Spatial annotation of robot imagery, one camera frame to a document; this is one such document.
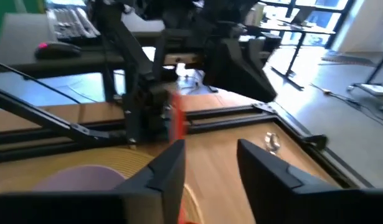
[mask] keyboard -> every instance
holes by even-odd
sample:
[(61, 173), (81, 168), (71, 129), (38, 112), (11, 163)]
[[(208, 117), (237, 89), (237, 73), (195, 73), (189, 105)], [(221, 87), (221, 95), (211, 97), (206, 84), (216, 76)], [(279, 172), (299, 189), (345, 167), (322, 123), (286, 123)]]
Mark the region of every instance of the keyboard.
[(58, 41), (79, 46), (100, 43), (101, 33), (82, 8), (51, 9), (46, 14)]

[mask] computer mouse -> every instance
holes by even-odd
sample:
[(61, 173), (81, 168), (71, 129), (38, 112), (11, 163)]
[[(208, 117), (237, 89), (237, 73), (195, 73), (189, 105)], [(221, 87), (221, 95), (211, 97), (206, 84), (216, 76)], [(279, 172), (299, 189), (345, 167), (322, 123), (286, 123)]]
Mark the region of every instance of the computer mouse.
[(81, 48), (63, 42), (44, 42), (39, 44), (35, 50), (37, 59), (60, 59), (81, 56)]

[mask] window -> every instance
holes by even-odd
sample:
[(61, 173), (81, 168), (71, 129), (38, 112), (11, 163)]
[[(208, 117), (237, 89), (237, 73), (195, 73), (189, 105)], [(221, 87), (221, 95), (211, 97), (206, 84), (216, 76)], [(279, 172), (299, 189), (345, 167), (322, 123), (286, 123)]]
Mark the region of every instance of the window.
[[(261, 0), (261, 2), (267, 5), (264, 12), (272, 17), (293, 17), (298, 13), (299, 6), (316, 6), (315, 11), (311, 13), (307, 21), (337, 33), (354, 0)], [(283, 38), (282, 44), (285, 45), (296, 45), (301, 35), (277, 31), (271, 33), (280, 35)], [(303, 45), (328, 48), (335, 36), (336, 34), (307, 34)]]
[[(298, 11), (299, 9), (294, 9), (292, 16), (298, 13)], [(329, 30), (334, 30), (339, 17), (341, 17), (340, 13), (314, 11), (306, 21)], [(283, 36), (282, 44), (295, 45), (298, 43), (300, 36), (301, 34), (299, 33), (286, 32)], [(326, 34), (307, 34), (303, 45), (324, 47), (329, 37), (330, 35)]]
[(296, 5), (344, 9), (348, 0), (296, 0)]
[(262, 2), (272, 2), (272, 3), (291, 3), (291, 0), (262, 0)]

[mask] floor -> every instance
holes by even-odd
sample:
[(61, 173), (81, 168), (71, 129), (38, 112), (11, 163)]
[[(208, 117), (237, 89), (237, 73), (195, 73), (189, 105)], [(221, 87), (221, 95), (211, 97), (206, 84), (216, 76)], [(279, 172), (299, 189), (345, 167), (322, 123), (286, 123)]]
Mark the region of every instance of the floor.
[[(291, 49), (279, 50), (269, 64), (286, 63), (285, 58), (290, 59), (291, 54)], [(323, 51), (320, 49), (303, 49), (296, 60), (295, 71), (307, 84), (304, 91), (298, 91), (284, 83), (270, 70), (269, 65), (265, 67), (269, 79), (278, 91), (276, 103), (313, 134), (326, 134), (330, 139), (329, 147), (339, 157), (372, 185), (383, 187), (383, 125), (336, 98), (324, 96), (319, 89), (308, 85), (311, 82), (333, 93), (354, 98), (383, 118), (383, 112), (376, 109), (378, 103), (368, 94), (354, 90), (349, 95), (345, 91), (350, 83), (363, 81), (373, 68), (323, 63), (320, 61), (322, 54)], [(374, 62), (381, 58), (380, 54), (358, 56), (369, 58)], [(196, 81), (200, 79), (198, 75), (193, 77), (192, 72), (183, 69), (180, 69), (179, 73), (182, 76), (179, 85), (183, 94), (208, 92), (206, 87), (196, 86)], [(115, 78), (117, 89), (123, 90), (123, 73), (118, 71)], [(82, 103), (103, 101), (101, 77), (98, 73), (42, 81)], [(383, 83), (383, 71), (378, 75), (376, 82)], [(42, 86), (26, 82), (13, 73), (0, 73), (0, 88), (37, 106), (73, 103)]]

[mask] green wall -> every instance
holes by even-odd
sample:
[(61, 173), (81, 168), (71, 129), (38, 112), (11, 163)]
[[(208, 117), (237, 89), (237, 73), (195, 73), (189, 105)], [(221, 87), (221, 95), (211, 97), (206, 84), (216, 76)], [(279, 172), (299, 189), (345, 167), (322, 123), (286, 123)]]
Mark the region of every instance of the green wall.
[[(23, 0), (28, 13), (40, 12), (40, 0)], [(6, 12), (17, 12), (14, 0), (0, 0), (0, 28)]]

